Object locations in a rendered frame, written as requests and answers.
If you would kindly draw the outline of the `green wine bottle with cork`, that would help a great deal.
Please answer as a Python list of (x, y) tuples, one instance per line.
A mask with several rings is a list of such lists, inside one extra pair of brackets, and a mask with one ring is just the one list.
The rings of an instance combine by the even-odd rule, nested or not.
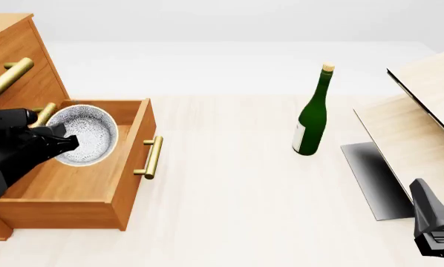
[(292, 139), (292, 149), (299, 155), (314, 155), (319, 148), (327, 124), (326, 97), (335, 65), (323, 64), (315, 93), (303, 108)]

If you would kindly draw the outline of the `patterned grey white bowl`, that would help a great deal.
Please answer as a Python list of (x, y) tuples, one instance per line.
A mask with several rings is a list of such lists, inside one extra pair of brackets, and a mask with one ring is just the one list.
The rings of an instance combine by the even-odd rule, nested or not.
[(75, 136), (79, 146), (62, 153), (55, 160), (74, 167), (90, 166), (106, 159), (116, 148), (119, 130), (114, 118), (93, 105), (78, 104), (62, 108), (46, 123), (62, 124), (64, 137)]

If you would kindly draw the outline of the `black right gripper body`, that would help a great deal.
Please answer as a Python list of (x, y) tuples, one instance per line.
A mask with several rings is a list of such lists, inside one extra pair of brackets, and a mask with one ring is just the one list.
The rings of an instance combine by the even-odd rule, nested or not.
[(414, 241), (422, 256), (444, 258), (444, 229), (432, 232), (415, 229)]

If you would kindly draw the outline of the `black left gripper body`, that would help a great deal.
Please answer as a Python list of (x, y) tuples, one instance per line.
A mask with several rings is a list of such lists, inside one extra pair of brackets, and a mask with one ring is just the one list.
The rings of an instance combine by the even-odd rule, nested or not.
[(0, 171), (6, 186), (15, 184), (32, 168), (29, 163), (32, 146), (37, 144), (39, 135), (31, 128), (8, 128), (0, 130)]

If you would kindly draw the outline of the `wooden drawer mostly hidden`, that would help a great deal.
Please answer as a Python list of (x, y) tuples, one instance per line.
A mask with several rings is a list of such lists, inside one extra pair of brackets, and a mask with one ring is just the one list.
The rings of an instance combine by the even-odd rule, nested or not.
[(66, 99), (49, 64), (41, 70), (32, 68), (0, 95), (0, 109), (44, 108), (49, 102), (59, 104)]

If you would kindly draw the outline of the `pale wood panel black edge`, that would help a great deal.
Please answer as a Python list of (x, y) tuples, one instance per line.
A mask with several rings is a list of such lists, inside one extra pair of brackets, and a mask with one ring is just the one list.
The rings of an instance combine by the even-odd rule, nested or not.
[(444, 130), (444, 52), (387, 73)]

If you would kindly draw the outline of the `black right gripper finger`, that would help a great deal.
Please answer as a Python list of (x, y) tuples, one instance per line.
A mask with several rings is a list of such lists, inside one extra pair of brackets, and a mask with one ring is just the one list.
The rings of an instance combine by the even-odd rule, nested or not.
[(444, 232), (444, 205), (425, 180), (415, 179), (409, 188), (414, 202), (414, 235)]

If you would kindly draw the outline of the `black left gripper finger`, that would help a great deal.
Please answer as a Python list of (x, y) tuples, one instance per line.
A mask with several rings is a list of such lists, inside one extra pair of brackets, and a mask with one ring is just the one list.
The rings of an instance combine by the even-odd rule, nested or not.
[(31, 128), (33, 133), (39, 135), (49, 135), (49, 136), (57, 136), (57, 137), (65, 137), (66, 128), (65, 124), (59, 123), (51, 126), (39, 126), (35, 128)]
[(69, 137), (44, 136), (45, 152), (48, 159), (54, 158), (63, 153), (74, 151), (79, 147), (76, 135)]

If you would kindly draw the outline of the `wooden cabinet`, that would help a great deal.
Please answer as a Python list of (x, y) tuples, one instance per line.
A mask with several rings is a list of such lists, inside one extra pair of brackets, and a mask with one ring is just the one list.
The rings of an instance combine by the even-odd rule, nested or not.
[[(23, 13), (0, 13), (0, 37), (23, 24), (30, 26), (48, 60), (48, 64), (52, 68), (55, 77), (58, 79), (61, 89), (65, 92), (66, 99), (68, 99), (68, 93), (62, 84), (56, 67), (39, 35), (39, 31), (37, 30), (32, 17), (33, 16), (30, 14)], [(52, 180), (51, 176), (54, 175), (54, 171), (51, 171), (50, 168), (56, 166), (58, 166), (58, 164), (55, 159), (50, 159), (48, 162), (39, 164), (30, 171), (30, 173), (11, 186), (9, 191), (4, 195), (4, 198), (0, 202), (0, 211), (2, 212), (0, 214), (0, 241), (5, 241), (11, 237), (14, 228), (21, 228), (23, 226), (28, 226), (30, 228), (38, 228), (41, 226), (47, 228), (49, 226), (49, 224), (37, 222), (37, 220), (31, 220), (29, 218), (22, 219), (20, 217), (23, 215), (22, 212), (19, 212), (17, 215), (12, 215), (11, 213), (17, 210), (17, 207), (13, 205), (14, 202), (50, 201), (51, 196), (45, 196), (44, 192), (52, 187), (50, 182)]]

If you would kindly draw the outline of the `open wooden drawer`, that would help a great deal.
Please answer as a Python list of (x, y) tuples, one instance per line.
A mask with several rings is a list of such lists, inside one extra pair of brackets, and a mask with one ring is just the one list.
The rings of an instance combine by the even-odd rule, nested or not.
[(66, 99), (58, 109), (78, 104), (97, 106), (114, 118), (119, 130), (116, 148), (106, 159), (90, 166), (68, 166), (56, 160), (58, 166), (50, 168), (54, 171), (52, 187), (44, 192), (45, 196), (51, 196), (50, 201), (14, 202), (17, 210), (11, 214), (22, 212), (22, 219), (47, 223), (47, 228), (117, 228), (124, 231), (140, 180), (145, 178), (133, 175), (133, 171), (146, 168), (151, 150), (143, 141), (156, 137), (151, 101)]

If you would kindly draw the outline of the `pale wood slanted panel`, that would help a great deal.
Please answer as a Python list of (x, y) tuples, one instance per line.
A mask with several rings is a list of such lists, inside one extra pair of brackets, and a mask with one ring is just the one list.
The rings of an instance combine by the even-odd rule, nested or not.
[(444, 130), (431, 116), (406, 96), (353, 110), (399, 183), (421, 178), (444, 202)]

